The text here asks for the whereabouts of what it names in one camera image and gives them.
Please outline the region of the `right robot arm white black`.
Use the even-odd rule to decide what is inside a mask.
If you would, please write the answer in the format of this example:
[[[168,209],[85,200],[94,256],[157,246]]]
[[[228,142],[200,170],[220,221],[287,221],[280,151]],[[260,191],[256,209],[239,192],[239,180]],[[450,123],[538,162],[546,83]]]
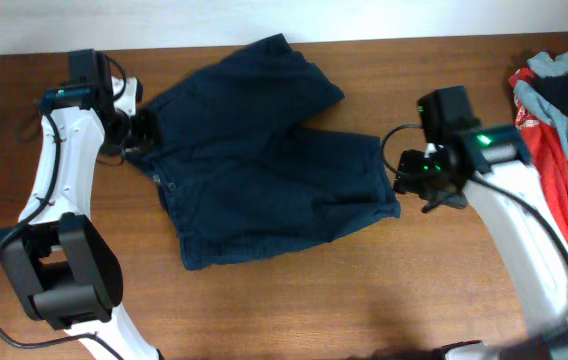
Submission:
[[[485,128],[462,86],[417,102],[426,151],[406,150],[394,190],[439,206],[472,207],[487,227],[516,290],[524,340],[481,340],[434,350],[436,359],[568,359],[568,245],[545,201],[539,173],[512,125]]]

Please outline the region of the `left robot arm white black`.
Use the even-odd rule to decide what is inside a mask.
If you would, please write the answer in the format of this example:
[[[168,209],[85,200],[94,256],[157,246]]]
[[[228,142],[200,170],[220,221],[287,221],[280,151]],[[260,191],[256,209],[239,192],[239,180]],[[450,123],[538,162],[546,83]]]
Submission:
[[[37,104],[37,173],[17,224],[0,230],[0,264],[25,314],[64,334],[28,344],[0,327],[0,338],[15,348],[78,341],[96,359],[162,356],[128,315],[121,266],[90,215],[99,156],[125,158],[161,142],[154,117],[137,111],[142,84],[113,76],[116,65],[100,51],[73,51],[67,83]]]

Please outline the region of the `navy blue shorts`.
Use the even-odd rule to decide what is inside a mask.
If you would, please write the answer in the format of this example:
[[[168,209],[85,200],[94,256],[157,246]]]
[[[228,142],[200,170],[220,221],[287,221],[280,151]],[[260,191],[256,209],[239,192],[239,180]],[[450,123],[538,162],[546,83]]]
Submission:
[[[277,34],[146,107],[161,142],[128,161],[155,182],[185,268],[301,251],[400,215],[378,137],[306,125],[342,98]]]

